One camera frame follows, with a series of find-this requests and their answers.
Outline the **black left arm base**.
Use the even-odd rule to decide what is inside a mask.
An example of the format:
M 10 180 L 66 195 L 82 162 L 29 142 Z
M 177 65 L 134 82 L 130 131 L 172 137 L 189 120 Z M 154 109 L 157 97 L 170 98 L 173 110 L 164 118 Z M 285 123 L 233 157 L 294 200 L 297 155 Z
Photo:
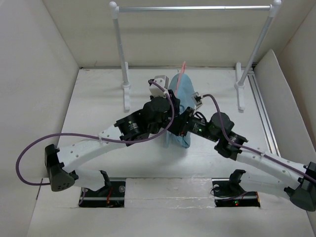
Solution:
M 97 191 L 83 188 L 79 198 L 82 208 L 123 208 L 125 201 L 126 178 L 109 178 L 101 171 L 104 186 Z

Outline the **light blue trousers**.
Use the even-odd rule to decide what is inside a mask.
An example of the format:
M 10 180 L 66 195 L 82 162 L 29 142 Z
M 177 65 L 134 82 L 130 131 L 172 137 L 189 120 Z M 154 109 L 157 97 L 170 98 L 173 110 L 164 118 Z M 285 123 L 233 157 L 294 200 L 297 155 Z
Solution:
M 179 113 L 182 114 L 187 107 L 195 107 L 191 98 L 195 90 L 188 75 L 182 74 L 180 82 L 178 82 L 179 75 L 180 74 L 176 74 L 172 78 L 168 89 L 171 89 L 174 95 L 180 100 Z M 191 145 L 191 134 L 188 132 L 186 136 L 181 137 L 167 132 L 165 136 L 165 147 L 168 148 L 170 143 L 187 149 Z

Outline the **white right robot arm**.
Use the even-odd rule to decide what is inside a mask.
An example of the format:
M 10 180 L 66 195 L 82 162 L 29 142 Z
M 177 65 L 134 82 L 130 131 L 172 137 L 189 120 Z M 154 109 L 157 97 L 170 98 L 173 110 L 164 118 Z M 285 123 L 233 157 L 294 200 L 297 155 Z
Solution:
M 289 200 L 295 206 L 310 212 L 316 210 L 316 164 L 308 165 L 291 162 L 282 157 L 245 145 L 248 141 L 232 131 L 234 123 L 220 110 L 210 120 L 196 118 L 194 110 L 187 107 L 179 113 L 179 99 L 171 97 L 175 111 L 172 125 L 168 129 L 172 134 L 184 137 L 193 133 L 215 142 L 215 151 L 224 158 L 251 165 L 267 176 L 252 174 L 236 169 L 222 185 L 214 184 L 215 197 L 225 202 L 237 202 L 246 193 L 255 191 L 272 194 Z

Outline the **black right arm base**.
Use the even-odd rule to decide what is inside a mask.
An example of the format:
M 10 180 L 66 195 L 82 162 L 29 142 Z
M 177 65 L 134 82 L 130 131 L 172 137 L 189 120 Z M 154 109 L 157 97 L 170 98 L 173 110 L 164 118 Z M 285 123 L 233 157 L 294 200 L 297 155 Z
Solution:
M 235 170 L 229 178 L 212 178 L 210 194 L 214 196 L 215 207 L 260 207 L 257 192 L 245 191 L 241 178 L 245 170 Z

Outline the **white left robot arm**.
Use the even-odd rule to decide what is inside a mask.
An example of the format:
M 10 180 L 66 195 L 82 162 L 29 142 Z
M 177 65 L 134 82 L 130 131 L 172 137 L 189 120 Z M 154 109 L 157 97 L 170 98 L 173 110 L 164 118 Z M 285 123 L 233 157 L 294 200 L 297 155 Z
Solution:
M 71 186 L 85 187 L 104 196 L 110 191 L 105 171 L 80 167 L 113 150 L 153 140 L 164 134 L 179 115 L 180 100 L 168 89 L 169 79 L 156 76 L 149 80 L 150 101 L 142 109 L 117 120 L 98 136 L 81 134 L 82 141 L 66 147 L 51 144 L 45 148 L 45 166 L 53 192 Z

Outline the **pink clothes hanger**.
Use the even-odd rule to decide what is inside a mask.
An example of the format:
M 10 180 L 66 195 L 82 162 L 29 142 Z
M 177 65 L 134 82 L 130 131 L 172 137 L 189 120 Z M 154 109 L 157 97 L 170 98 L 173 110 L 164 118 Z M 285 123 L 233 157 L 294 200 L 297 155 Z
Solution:
M 177 96 L 177 94 L 178 94 L 178 88 L 179 88 L 179 85 L 181 82 L 182 75 L 185 73 L 185 70 L 186 70 L 186 61 L 183 62 L 182 67 L 181 67 L 181 71 L 178 75 L 178 80 L 177 80 L 177 84 L 176 84 L 176 88 L 175 88 L 175 92 L 174 92 L 175 96 Z

